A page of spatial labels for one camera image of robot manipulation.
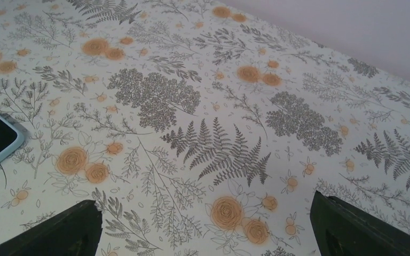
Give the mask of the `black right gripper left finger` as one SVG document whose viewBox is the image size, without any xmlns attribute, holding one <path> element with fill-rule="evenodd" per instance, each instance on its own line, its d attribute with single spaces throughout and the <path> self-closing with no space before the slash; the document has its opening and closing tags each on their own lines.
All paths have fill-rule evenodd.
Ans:
<svg viewBox="0 0 410 256">
<path fill-rule="evenodd" d="M 94 200 L 83 200 L 0 244 L 0 255 L 95 255 L 103 215 Z"/>
</svg>

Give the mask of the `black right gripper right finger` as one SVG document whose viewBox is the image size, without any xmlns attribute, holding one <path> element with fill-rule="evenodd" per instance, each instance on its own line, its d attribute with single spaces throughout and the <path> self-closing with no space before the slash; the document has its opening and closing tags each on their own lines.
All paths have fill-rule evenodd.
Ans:
<svg viewBox="0 0 410 256">
<path fill-rule="evenodd" d="M 314 193 L 310 220 L 322 255 L 410 255 L 410 235 L 335 197 Z"/>
</svg>

